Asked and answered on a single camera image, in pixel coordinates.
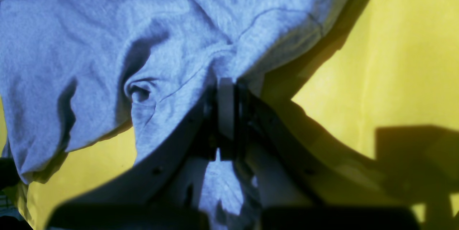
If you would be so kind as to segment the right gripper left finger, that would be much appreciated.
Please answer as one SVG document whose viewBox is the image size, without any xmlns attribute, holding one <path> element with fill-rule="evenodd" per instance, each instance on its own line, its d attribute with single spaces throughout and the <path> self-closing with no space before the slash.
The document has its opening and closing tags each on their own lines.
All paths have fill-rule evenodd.
<svg viewBox="0 0 459 230">
<path fill-rule="evenodd" d="M 208 230 L 199 210 L 205 171 L 219 148 L 232 160 L 236 106 L 230 78 L 205 90 L 147 158 L 106 184 L 63 204 L 48 230 Z"/>
</svg>

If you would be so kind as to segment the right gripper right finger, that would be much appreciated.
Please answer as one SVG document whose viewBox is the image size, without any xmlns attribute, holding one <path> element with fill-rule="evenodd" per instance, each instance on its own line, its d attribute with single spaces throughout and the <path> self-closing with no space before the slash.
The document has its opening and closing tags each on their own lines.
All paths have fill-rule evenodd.
<svg viewBox="0 0 459 230">
<path fill-rule="evenodd" d="M 419 230 L 413 213 L 359 186 L 303 147 L 276 112 L 239 80 L 235 155 L 257 179 L 258 230 Z"/>
</svg>

